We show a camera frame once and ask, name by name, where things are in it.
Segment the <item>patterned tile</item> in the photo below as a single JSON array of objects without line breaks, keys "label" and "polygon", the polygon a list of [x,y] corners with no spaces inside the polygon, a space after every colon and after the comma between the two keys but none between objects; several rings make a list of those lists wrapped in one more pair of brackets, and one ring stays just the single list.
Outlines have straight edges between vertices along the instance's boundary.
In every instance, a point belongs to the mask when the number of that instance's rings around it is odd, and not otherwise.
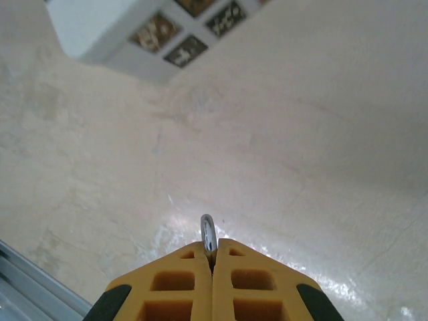
[{"label": "patterned tile", "polygon": [[131,41],[154,53],[174,38],[180,29],[179,25],[157,13],[131,37]]},{"label": "patterned tile", "polygon": [[216,0],[175,0],[192,17],[197,17]]},{"label": "patterned tile", "polygon": [[183,68],[207,49],[207,45],[201,40],[194,35],[190,35],[164,59],[177,67]]},{"label": "patterned tile", "polygon": [[237,4],[236,1],[232,1],[220,10],[211,20],[208,20],[206,26],[217,37],[222,37],[246,17],[247,15],[245,14],[245,11]]}]

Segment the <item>black rubber pad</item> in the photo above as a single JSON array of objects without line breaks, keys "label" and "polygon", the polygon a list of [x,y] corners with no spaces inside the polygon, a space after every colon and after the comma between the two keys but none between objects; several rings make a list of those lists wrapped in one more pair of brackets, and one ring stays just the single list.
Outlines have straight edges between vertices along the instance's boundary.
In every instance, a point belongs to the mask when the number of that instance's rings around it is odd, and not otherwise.
[{"label": "black rubber pad", "polygon": [[308,284],[299,284],[297,290],[314,321],[344,321],[323,291]]},{"label": "black rubber pad", "polygon": [[131,291],[131,286],[122,284],[104,292],[83,321],[113,321]]}]

